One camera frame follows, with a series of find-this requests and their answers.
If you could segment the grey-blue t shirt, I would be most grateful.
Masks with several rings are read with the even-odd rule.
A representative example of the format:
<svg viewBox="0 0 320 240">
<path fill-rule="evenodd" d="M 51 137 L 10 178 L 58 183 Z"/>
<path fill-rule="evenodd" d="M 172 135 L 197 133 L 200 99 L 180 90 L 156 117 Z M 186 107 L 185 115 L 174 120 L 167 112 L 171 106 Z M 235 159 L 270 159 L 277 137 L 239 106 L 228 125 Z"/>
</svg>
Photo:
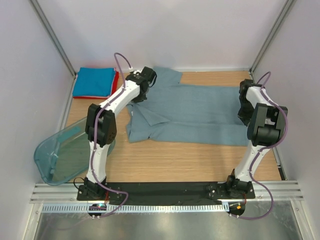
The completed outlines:
<svg viewBox="0 0 320 240">
<path fill-rule="evenodd" d="M 247 127 L 238 118 L 239 88 L 181 83 L 182 73 L 155 66 L 147 99 L 127 105 L 130 143 L 145 140 L 246 146 Z"/>
</svg>

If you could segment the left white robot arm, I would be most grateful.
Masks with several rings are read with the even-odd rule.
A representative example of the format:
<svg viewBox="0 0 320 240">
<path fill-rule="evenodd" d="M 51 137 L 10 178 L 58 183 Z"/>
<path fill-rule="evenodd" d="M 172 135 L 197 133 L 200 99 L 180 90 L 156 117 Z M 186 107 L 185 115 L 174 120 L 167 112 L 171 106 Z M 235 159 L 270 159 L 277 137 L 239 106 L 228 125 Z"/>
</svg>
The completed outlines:
<svg viewBox="0 0 320 240">
<path fill-rule="evenodd" d="M 146 100 L 146 94 L 156 79 L 157 74 L 150 67 L 132 71 L 107 100 L 89 106 L 85 124 L 90 147 L 89 169 L 79 186 L 78 201 L 101 200 L 106 195 L 106 162 L 109 148 L 117 135 L 116 118 L 129 103 Z"/>
</svg>

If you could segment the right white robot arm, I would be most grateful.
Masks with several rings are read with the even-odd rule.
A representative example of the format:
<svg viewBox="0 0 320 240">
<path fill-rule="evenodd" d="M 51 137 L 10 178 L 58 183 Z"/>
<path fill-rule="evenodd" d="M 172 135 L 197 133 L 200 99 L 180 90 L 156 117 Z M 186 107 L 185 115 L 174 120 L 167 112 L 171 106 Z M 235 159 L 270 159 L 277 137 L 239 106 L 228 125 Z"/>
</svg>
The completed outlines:
<svg viewBox="0 0 320 240">
<path fill-rule="evenodd" d="M 279 145 L 288 131 L 288 108 L 272 101 L 263 85 L 251 79 L 239 85 L 239 119 L 247 126 L 247 150 L 228 176 L 225 192 L 231 198 L 253 193 L 253 177 L 263 157 Z"/>
</svg>

